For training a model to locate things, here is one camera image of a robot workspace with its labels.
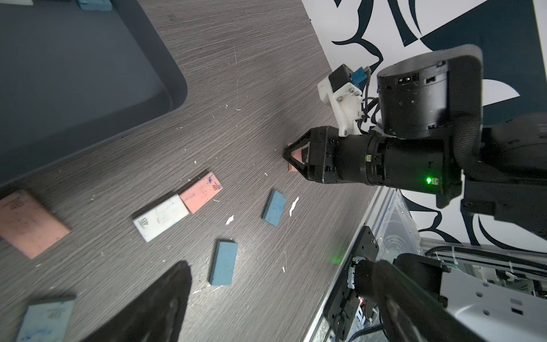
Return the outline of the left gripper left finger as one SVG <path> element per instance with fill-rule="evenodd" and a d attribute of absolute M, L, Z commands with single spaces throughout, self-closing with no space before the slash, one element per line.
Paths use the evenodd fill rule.
<path fill-rule="evenodd" d="M 84 340 L 178 341 L 191 287 L 191 267 L 179 261 Z"/>

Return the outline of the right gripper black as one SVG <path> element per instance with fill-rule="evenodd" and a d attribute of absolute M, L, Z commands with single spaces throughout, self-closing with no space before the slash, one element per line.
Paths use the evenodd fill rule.
<path fill-rule="evenodd" d="M 323 183 L 389 188 L 461 188 L 461 168 L 442 140 L 403 140 L 379 133 L 340 137 L 331 126 L 313 128 L 283 150 L 289 169 Z"/>

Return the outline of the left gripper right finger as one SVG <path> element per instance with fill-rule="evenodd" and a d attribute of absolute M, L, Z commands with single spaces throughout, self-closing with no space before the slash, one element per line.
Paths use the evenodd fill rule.
<path fill-rule="evenodd" d="M 380 308 L 389 341 L 482 341 L 396 266 L 357 262 L 354 291 Z"/>

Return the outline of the dark grey storage tray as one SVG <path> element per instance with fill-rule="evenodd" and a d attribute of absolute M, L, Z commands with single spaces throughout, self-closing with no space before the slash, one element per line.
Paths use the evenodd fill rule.
<path fill-rule="evenodd" d="M 178 109 L 187 82 L 138 1 L 1 5 L 1 183 Z"/>

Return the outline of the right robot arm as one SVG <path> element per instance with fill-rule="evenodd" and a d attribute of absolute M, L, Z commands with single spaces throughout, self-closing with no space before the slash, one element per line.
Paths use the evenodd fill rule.
<path fill-rule="evenodd" d="M 489 215 L 546 236 L 546 115 L 483 126 L 482 52 L 463 45 L 380 71 L 341 65 L 318 85 L 336 126 L 310 129 L 283 151 L 321 184 L 362 183 L 460 198 L 466 215 Z"/>

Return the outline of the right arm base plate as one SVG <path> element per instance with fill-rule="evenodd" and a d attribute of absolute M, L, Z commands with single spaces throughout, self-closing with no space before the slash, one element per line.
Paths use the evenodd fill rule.
<path fill-rule="evenodd" d="M 378 245 L 375 236 L 369 226 L 363 225 L 323 309 L 323 317 L 338 341 L 347 339 L 360 306 L 359 296 L 354 289 L 350 288 L 350 276 L 354 273 L 353 259 L 357 257 L 373 261 L 377 254 Z"/>

